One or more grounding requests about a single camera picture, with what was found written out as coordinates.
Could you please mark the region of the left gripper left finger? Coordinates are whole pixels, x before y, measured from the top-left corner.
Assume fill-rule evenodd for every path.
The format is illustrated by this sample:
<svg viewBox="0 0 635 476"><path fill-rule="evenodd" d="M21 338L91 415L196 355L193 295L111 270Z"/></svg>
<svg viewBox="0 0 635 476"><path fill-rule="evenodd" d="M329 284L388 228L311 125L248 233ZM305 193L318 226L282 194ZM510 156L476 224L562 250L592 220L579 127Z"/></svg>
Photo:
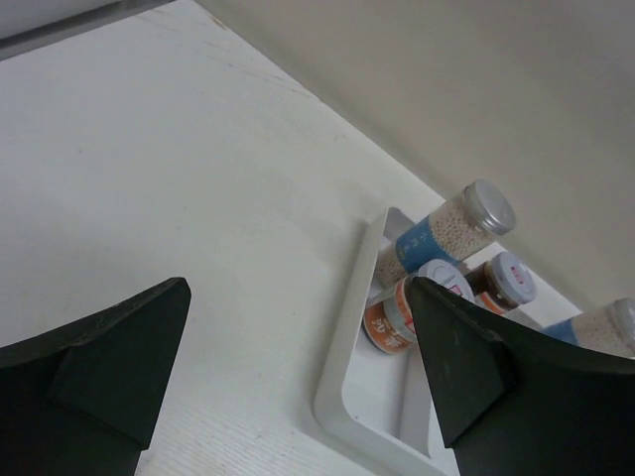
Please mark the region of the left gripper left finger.
<svg viewBox="0 0 635 476"><path fill-rule="evenodd" d="M4 475L132 475L151 444L191 303L170 278L1 349Z"/></svg>

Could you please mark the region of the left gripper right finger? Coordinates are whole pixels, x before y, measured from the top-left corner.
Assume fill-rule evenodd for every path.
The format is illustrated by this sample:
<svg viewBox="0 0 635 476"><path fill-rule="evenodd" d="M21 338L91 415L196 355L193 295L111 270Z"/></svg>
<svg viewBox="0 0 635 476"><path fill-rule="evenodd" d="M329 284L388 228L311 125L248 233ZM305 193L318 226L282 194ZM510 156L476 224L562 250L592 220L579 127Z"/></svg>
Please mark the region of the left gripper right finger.
<svg viewBox="0 0 635 476"><path fill-rule="evenodd" d="M435 282L407 289L445 447L463 475L630 475L634 364L489 312Z"/></svg>

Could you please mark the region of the orange label sauce jar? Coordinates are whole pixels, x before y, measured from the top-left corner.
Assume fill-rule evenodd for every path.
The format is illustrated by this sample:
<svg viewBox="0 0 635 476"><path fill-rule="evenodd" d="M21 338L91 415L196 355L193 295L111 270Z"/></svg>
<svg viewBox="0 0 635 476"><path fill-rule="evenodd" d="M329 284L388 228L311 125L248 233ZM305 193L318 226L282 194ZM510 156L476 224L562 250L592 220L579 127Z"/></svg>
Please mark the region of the orange label sauce jar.
<svg viewBox="0 0 635 476"><path fill-rule="evenodd" d="M530 271L514 254L501 252L470 270L465 278L477 305L499 315L537 297L537 287Z"/></svg>
<svg viewBox="0 0 635 476"><path fill-rule="evenodd" d="M401 353L417 343L413 313L406 298L406 290L413 278L430 279L475 303L474 293L457 267L440 259L429 261L366 305L362 317L363 329L372 344L386 354Z"/></svg>

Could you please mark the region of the white peppercorn jar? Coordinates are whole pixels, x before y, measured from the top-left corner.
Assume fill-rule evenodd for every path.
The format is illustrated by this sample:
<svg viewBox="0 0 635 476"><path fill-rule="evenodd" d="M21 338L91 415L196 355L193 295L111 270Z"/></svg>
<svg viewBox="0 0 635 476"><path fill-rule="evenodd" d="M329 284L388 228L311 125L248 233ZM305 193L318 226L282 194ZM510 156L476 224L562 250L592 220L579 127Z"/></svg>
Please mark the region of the white peppercorn jar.
<svg viewBox="0 0 635 476"><path fill-rule="evenodd" d="M456 265L511 232L516 224L509 200L494 184L478 179L382 250L375 277L389 288L431 260Z"/></svg>
<svg viewBox="0 0 635 476"><path fill-rule="evenodd" d="M634 358L634 299L618 299L542 329L542 333L578 347Z"/></svg>

